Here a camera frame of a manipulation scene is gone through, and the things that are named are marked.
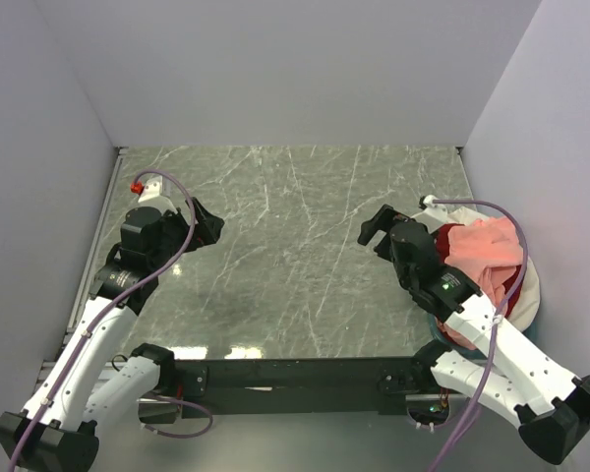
gray floor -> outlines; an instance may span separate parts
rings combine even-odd
[[[96,268],[147,167],[173,173],[226,222],[217,245],[161,277],[125,352],[146,341],[178,358],[409,356],[430,340],[391,264],[356,238],[382,204],[411,213],[422,195],[469,197],[455,148],[129,148]]]

cable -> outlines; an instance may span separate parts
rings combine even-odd
[[[178,435],[176,433],[168,433],[166,431],[160,431],[151,425],[144,425],[144,428],[146,430],[149,430],[158,436],[164,436],[165,438],[172,438],[174,440],[188,440],[190,438],[196,438],[198,436],[204,435],[205,433],[207,433],[207,431],[209,431],[209,429],[212,427],[212,424],[214,423],[214,417],[212,416],[211,412],[207,408],[205,408],[201,405],[198,405],[197,403],[192,403],[190,401],[185,401],[185,400],[179,400],[177,398],[170,398],[167,396],[159,396],[159,395],[155,395],[154,393],[147,395],[147,398],[151,398],[153,400],[158,400],[158,401],[166,401],[166,402],[172,403],[174,405],[188,406],[190,408],[194,408],[195,410],[201,411],[202,413],[204,413],[207,416],[207,425],[202,430],[197,431],[196,433],[189,433],[189,434],[185,434],[185,435]]]
[[[433,200],[433,204],[480,205],[483,207],[490,207],[490,208],[493,208],[493,209],[501,212],[502,214],[504,214],[507,218],[509,218],[511,223],[513,223],[513,225],[515,226],[516,232],[518,233],[518,239],[520,241],[520,246],[522,247],[522,266],[520,269],[520,273],[517,275],[517,277],[515,278],[515,280],[513,282],[513,285],[511,285],[511,288],[509,288],[509,290],[505,294],[502,301],[496,307],[496,311],[494,313],[494,320],[496,321],[501,316],[502,308],[507,304],[507,302],[509,301],[509,299],[511,298],[513,293],[517,290],[517,288],[522,283],[522,280],[524,279],[524,275],[527,271],[527,263],[528,263],[528,258],[529,258],[529,247],[527,245],[527,240],[524,236],[524,232],[522,231],[522,227],[520,226],[518,221],[513,217],[513,215],[511,213],[509,213],[502,206],[492,204],[491,202],[485,202],[483,200]],[[485,365],[485,370],[483,371],[483,375],[481,376],[481,380],[479,381],[479,384],[476,388],[476,391],[474,392],[474,395],[472,395],[472,398],[470,398],[470,401],[468,402],[468,404],[465,408],[465,411],[461,415],[461,418],[459,419],[456,426],[454,427],[454,430],[452,430],[452,433],[450,433],[450,436],[445,441],[445,444],[443,445],[442,449],[437,454],[435,459],[433,459],[433,462],[431,462],[431,465],[429,465],[429,468],[427,469],[428,472],[434,472],[435,470],[437,470],[439,465],[442,463],[445,455],[448,454],[452,450],[452,448],[456,445],[456,443],[463,437],[463,435],[465,435],[465,433],[467,433],[467,431],[469,430],[472,423],[474,421],[476,421],[476,417],[478,417],[477,414],[475,413],[475,409],[476,409],[477,404],[479,402],[479,398],[481,397],[481,393],[483,393],[483,389],[485,388],[485,384],[488,381],[488,377],[490,376],[490,370],[492,369],[492,366],[494,365],[494,355],[496,353],[496,338],[497,338],[497,334],[498,334],[498,329],[499,329],[498,323],[493,323],[492,324],[492,331],[491,331],[491,335],[490,335],[490,350],[488,353],[488,362]]]
[[[122,357],[122,360],[125,362],[128,362],[129,359],[124,354],[116,354],[114,357],[111,358],[111,367],[114,368],[114,371],[120,372],[120,369],[118,369],[118,366],[116,366],[116,358],[117,357]]]
[[[186,188],[181,184],[181,182],[179,182],[175,177],[173,177],[172,175],[170,175],[168,172],[164,172],[164,171],[158,170],[158,169],[146,169],[146,170],[143,170],[143,171],[139,172],[136,175],[136,177],[134,177],[134,181],[133,181],[133,184],[132,185],[137,185],[139,183],[140,177],[142,177],[145,174],[157,174],[157,175],[161,175],[162,177],[168,179],[173,184],[175,184],[175,186],[183,194],[184,199],[186,200],[186,204],[188,204],[188,209],[190,210],[190,215],[191,215],[191,220],[190,220],[190,224],[189,224],[188,234],[186,235],[186,239],[184,240],[183,244],[181,245],[181,248],[179,248],[179,251],[177,251],[173,255],[173,257],[168,260],[168,262],[166,264],[164,264],[161,268],[159,268],[158,270],[156,270],[151,275],[145,277],[143,280],[139,281],[135,285],[132,285],[127,290],[125,290],[124,292],[122,292],[120,295],[118,295],[116,298],[114,298],[111,302],[109,302],[105,306],[105,308],[103,308],[100,311],[100,313],[98,313],[98,315],[96,315],[94,317],[94,319],[88,325],[88,327],[86,328],[86,330],[82,333],[81,339],[79,339],[79,342],[77,343],[77,346],[75,347],[75,350],[72,352],[72,354],[68,358],[68,361],[66,362],[66,365],[64,366],[64,368],[59,373],[59,376],[57,376],[57,380],[55,381],[55,383],[52,385],[52,387],[48,391],[48,395],[43,400],[43,403],[39,406],[39,409],[37,409],[37,412],[35,413],[35,415],[30,420],[29,425],[27,426],[27,428],[23,432],[22,436],[20,437],[20,440],[16,444],[16,447],[15,447],[13,453],[11,454],[11,460],[9,461],[9,469],[8,469],[9,472],[14,472],[15,471],[16,467],[18,466],[18,460],[20,459],[20,455],[22,454],[22,449],[24,448],[24,446],[26,445],[27,441],[29,440],[29,437],[30,437],[30,435],[32,433],[32,430],[39,423],[39,421],[43,417],[44,413],[48,409],[48,406],[52,403],[52,400],[54,399],[54,397],[59,392],[59,389],[61,388],[61,385],[68,378],[68,375],[70,374],[70,370],[77,363],[77,360],[79,359],[79,356],[81,355],[81,352],[83,351],[84,347],[86,346],[86,344],[87,344],[87,342],[89,340],[88,334],[89,333],[92,333],[94,331],[94,329],[98,326],[98,324],[101,322],[101,320],[109,312],[111,312],[111,310],[116,305],[118,305],[120,302],[122,302],[123,300],[125,300],[129,295],[131,295],[132,293],[134,293],[136,290],[140,290],[143,286],[145,286],[146,284],[148,284],[149,282],[151,282],[155,278],[157,278],[160,275],[162,275],[173,264],[175,264],[177,262],[177,260],[179,258],[181,258],[181,256],[184,254],[184,252],[188,248],[188,245],[190,244],[190,242],[191,242],[191,240],[193,238],[193,234],[195,233],[195,224],[196,224],[195,206],[193,205],[192,198],[191,198],[190,194],[188,193],[188,191],[186,190]]]

dark red cloth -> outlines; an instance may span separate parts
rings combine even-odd
[[[445,258],[447,258],[450,255],[450,241],[448,239],[448,233],[450,232],[450,229],[452,229],[454,226],[463,226],[462,224],[458,224],[458,223],[449,223],[449,224],[445,224],[444,226],[442,226],[437,234],[437,238],[435,239],[435,247],[437,248],[437,252],[440,253],[440,261],[445,262]],[[513,286],[513,282],[515,281],[515,277],[518,276],[518,274],[520,273],[520,271],[522,270],[522,266],[519,265],[518,267],[515,268],[515,273],[508,278],[505,283],[502,285],[504,287],[504,292],[508,292],[509,289]],[[522,291],[522,284],[520,284],[520,286],[515,290],[515,292],[513,292],[513,295],[511,295],[511,298],[509,299],[509,303],[507,304],[507,313],[504,314],[504,317],[507,318],[510,314],[511,311],[513,310],[513,307],[515,307],[515,304],[518,303],[518,300],[520,299],[520,292]]]

purple cable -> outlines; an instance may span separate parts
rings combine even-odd
[[[195,232],[195,219],[196,219],[195,206],[193,205],[192,198],[191,198],[190,194],[188,193],[188,191],[186,190],[186,188],[182,185],[181,182],[179,182],[175,177],[170,175],[168,172],[164,172],[164,171],[158,170],[158,169],[146,169],[146,170],[139,172],[138,175],[136,175],[136,177],[134,178],[134,183],[138,182],[140,177],[142,177],[145,174],[161,175],[165,179],[168,179],[173,184],[175,184],[175,186],[181,191],[181,193],[184,196],[184,199],[186,200],[186,203],[188,204],[188,208],[190,210],[190,215],[191,215],[191,221],[190,221],[190,225],[189,225],[190,227],[188,229],[188,234],[186,235],[186,239],[184,240],[183,244],[181,245],[181,248],[179,248],[179,251],[177,251],[177,253],[175,253],[175,255],[172,258],[170,258],[170,260],[166,264],[164,264],[160,269],[156,270],[154,273],[152,273],[148,277],[144,278],[140,282],[136,283],[135,285],[132,285],[127,290],[125,290],[120,295],[118,295],[116,298],[114,298],[111,302],[109,302],[107,304],[107,306],[105,308],[103,308],[100,311],[100,313],[98,315],[96,315],[96,317],[88,325],[87,331],[89,331],[89,332],[93,332],[93,330],[98,326],[98,324],[101,322],[101,320],[116,305],[118,305],[120,302],[122,302],[124,299],[126,299],[129,295],[131,295],[136,290],[140,289],[144,285],[151,282],[154,278],[162,275],[173,264],[175,264],[177,262],[177,260],[184,254],[184,252],[186,251],[186,248],[188,248],[188,245],[190,244],[190,241],[193,238],[193,234]],[[89,339],[87,337],[81,336],[81,339],[79,339],[79,343],[75,347],[75,350],[72,352],[72,354],[68,358],[68,361],[66,362],[66,365],[64,366],[64,368],[61,370],[61,373],[59,373],[59,376],[57,376],[57,380],[55,381],[54,385],[48,391],[48,395],[46,396],[46,398],[48,399],[48,403],[46,403],[45,405],[40,405],[39,409],[37,410],[37,413],[35,413],[32,420],[30,420],[29,425],[27,426],[24,433],[20,437],[20,440],[18,441],[18,444],[16,445],[16,448],[14,449],[13,454],[11,454],[11,460],[9,461],[9,469],[8,469],[9,472],[14,472],[16,467],[18,466],[18,460],[20,459],[20,455],[22,454],[22,449],[24,449],[24,446],[26,445],[27,441],[29,440],[32,430],[39,423],[39,421],[41,420],[41,417],[48,409],[48,405],[50,405],[52,403],[52,400],[57,395],[59,389],[61,388],[61,385],[68,377],[70,370],[74,367],[77,360],[79,359],[79,356],[81,355],[81,352],[83,351],[88,340]]]
[[[515,226],[515,229],[518,233],[518,239],[520,240],[520,246],[522,247],[522,267],[520,269],[520,273],[515,278],[513,285],[511,285],[511,288],[507,291],[507,293],[505,294],[502,301],[496,307],[495,316],[499,315],[502,311],[502,308],[506,305],[506,303],[509,301],[509,299],[511,298],[513,293],[518,289],[518,287],[522,283],[522,280],[524,279],[524,275],[527,271],[527,262],[528,262],[528,258],[529,258],[529,247],[527,246],[527,240],[524,237],[524,232],[522,231],[522,227],[516,221],[516,219],[513,217],[513,215],[511,213],[509,213],[506,209],[504,209],[502,206],[498,206],[498,205],[492,204],[490,202],[485,202],[483,200],[433,200],[433,203],[434,204],[442,204],[442,205],[480,205],[483,207],[491,207],[491,208],[496,209],[497,211],[501,212],[502,214],[504,214],[507,218],[509,218],[511,223],[513,223],[513,225]],[[465,433],[468,431],[468,429],[469,429],[469,426],[467,426],[468,421],[470,421],[470,424],[469,424],[470,426],[474,422],[474,420],[472,420],[472,418],[471,418],[471,415],[476,415],[476,413],[474,413],[474,411],[475,411],[477,404],[479,402],[479,398],[481,397],[481,393],[483,393],[483,389],[485,388],[485,384],[488,381],[488,377],[490,376],[490,370],[492,369],[492,366],[494,365],[494,355],[496,353],[496,337],[497,337],[498,330],[499,330],[499,326],[497,324],[493,324],[491,335],[490,335],[490,350],[488,353],[488,362],[485,365],[485,370],[483,371],[483,376],[481,376],[481,380],[479,381],[476,391],[474,392],[474,395],[472,395],[472,398],[470,398],[470,401],[468,402],[468,404],[465,408],[465,411],[461,415],[461,418],[459,419],[456,426],[454,427],[454,430],[452,430],[452,433],[450,433],[450,436],[446,440],[442,449],[437,454],[437,456],[435,457],[433,462],[431,462],[431,465],[429,465],[429,468],[427,469],[428,472],[434,472],[435,470],[437,470],[439,465],[442,463],[445,455],[448,454],[452,450],[452,448],[461,439],[461,437],[463,435],[465,435]]]
[[[148,395],[147,397],[152,398],[153,400],[167,401],[168,403],[173,403],[175,405],[189,406],[190,408],[194,408],[196,410],[201,411],[202,413],[204,413],[207,416],[207,425],[205,428],[203,428],[200,431],[197,431],[196,433],[189,433],[189,434],[185,434],[185,435],[178,435],[176,433],[167,433],[165,431],[160,431],[151,425],[145,425],[146,430],[156,433],[158,436],[164,436],[166,438],[172,438],[174,440],[188,440],[190,438],[196,438],[197,436],[207,433],[207,431],[212,427],[212,423],[214,423],[214,417],[212,416],[211,412],[207,408],[205,408],[204,406],[198,405],[197,403],[192,403],[190,401],[185,401],[185,400],[178,400],[177,398],[169,398],[166,396],[159,396],[159,395],[155,395],[153,393]]]

